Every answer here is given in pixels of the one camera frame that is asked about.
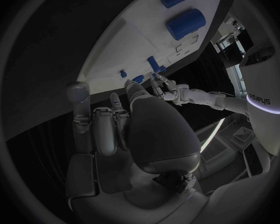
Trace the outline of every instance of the glowing purple ring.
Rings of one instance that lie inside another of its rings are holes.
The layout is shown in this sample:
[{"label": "glowing purple ring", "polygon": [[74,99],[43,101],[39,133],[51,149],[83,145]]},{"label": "glowing purple ring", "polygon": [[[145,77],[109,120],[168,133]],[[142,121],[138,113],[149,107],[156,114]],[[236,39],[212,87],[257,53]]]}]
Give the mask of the glowing purple ring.
[{"label": "glowing purple ring", "polygon": [[255,106],[256,108],[259,108],[259,109],[261,109],[261,110],[263,110],[263,111],[266,111],[266,112],[269,112],[269,113],[280,114],[280,111],[272,111],[272,110],[269,110],[269,109],[265,109],[265,108],[263,108],[263,107],[261,107],[261,106],[258,106],[257,104],[253,103],[253,102],[250,100],[250,98],[248,97],[248,95],[247,95],[247,101],[248,101],[250,104],[252,104],[253,106]]}]

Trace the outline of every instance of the purple light strip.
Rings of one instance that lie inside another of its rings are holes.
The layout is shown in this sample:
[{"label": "purple light strip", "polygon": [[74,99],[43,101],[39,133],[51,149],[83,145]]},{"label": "purple light strip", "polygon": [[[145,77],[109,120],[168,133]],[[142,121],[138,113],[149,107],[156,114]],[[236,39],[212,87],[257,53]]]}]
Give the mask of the purple light strip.
[{"label": "purple light strip", "polygon": [[248,95],[247,95],[247,100],[248,100],[248,102],[249,102],[250,104],[252,104],[252,105],[255,106],[256,108],[259,108],[259,109],[261,109],[261,110],[263,110],[263,111],[266,111],[266,112],[269,112],[269,113],[280,114],[280,111],[272,111],[272,110],[265,109],[265,108],[263,108],[263,107],[261,107],[261,106],[258,106],[257,104],[253,103],[253,102],[250,100],[250,98],[248,97]]}]

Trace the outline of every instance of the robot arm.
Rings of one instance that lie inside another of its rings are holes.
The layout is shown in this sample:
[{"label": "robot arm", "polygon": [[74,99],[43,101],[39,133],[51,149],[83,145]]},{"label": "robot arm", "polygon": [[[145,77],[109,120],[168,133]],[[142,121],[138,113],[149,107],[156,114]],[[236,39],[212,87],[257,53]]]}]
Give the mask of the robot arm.
[{"label": "robot arm", "polygon": [[[216,110],[222,111],[226,109],[249,117],[247,112],[247,101],[244,99],[226,97],[225,94],[220,92],[207,93],[199,89],[190,89],[186,84],[176,85],[174,81],[159,74],[156,74],[155,77],[150,77],[154,94],[165,101],[172,101],[179,106],[187,103],[207,105]],[[169,92],[162,91],[160,85],[163,83],[167,86]]]}]

